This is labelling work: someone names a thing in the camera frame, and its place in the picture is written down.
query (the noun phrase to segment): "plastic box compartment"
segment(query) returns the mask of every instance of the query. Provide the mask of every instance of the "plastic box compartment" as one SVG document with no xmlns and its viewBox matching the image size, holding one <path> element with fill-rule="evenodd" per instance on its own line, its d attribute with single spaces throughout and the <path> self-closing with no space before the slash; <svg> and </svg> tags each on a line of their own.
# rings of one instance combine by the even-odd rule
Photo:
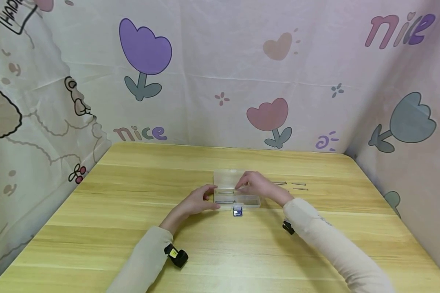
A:
<svg viewBox="0 0 440 293">
<path fill-rule="evenodd" d="M 235 190 L 235 185 L 243 175 L 242 170 L 215 170 L 213 183 L 218 186 L 213 194 L 213 201 L 220 204 L 220 210 L 231 210 L 234 206 L 245 209 L 259 208 L 261 200 L 257 195 L 244 194 Z"/>
</svg>

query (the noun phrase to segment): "wood grain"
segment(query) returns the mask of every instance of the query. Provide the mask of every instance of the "wood grain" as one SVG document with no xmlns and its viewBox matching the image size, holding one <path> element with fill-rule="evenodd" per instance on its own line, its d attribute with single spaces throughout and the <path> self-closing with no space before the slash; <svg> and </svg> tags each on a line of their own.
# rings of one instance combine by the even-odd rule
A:
<svg viewBox="0 0 440 293">
<path fill-rule="evenodd" d="M 160 144 L 115 144 L 0 278 L 3 292 L 104 292 L 152 225 L 215 169 L 305 182 L 313 204 L 371 256 L 397 292 L 440 293 L 440 269 L 349 157 Z M 175 237 L 189 261 L 167 262 L 150 292 L 348 292 L 332 266 L 282 227 L 275 203 L 192 216 Z"/>
</svg>

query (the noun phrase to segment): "black device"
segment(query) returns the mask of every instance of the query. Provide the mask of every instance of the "black device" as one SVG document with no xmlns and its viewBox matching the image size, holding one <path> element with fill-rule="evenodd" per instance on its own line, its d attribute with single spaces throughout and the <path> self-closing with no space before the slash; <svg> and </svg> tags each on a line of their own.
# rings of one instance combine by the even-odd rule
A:
<svg viewBox="0 0 440 293">
<path fill-rule="evenodd" d="M 178 268 L 182 268 L 189 259 L 188 254 L 184 250 L 177 250 L 173 244 L 165 247 L 165 254 Z"/>
<path fill-rule="evenodd" d="M 292 224 L 287 220 L 284 220 L 284 223 L 282 224 L 282 228 L 284 228 L 285 231 L 287 231 L 290 235 L 293 235 L 295 233 L 295 230 L 292 228 Z"/>
</svg>

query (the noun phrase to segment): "pink heart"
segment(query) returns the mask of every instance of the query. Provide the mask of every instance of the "pink heart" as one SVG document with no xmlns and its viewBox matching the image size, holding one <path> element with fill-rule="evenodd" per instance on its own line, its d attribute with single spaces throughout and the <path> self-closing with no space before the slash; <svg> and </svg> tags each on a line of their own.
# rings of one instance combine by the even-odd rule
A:
<svg viewBox="0 0 440 293">
<path fill-rule="evenodd" d="M 277 41 L 266 41 L 262 49 L 270 59 L 281 61 L 290 51 L 290 46 L 292 46 L 292 34 L 284 32 Z"/>
<path fill-rule="evenodd" d="M 54 0 L 34 0 L 34 3 L 45 12 L 51 12 L 54 9 Z"/>
</svg>

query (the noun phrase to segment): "metal pin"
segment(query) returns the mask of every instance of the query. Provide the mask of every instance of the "metal pin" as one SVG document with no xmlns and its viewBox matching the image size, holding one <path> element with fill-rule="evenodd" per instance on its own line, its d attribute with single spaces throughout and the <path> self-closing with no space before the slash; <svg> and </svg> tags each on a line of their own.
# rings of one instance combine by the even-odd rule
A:
<svg viewBox="0 0 440 293">
<path fill-rule="evenodd" d="M 236 203 L 236 201 L 215 201 L 215 203 Z"/>
</svg>

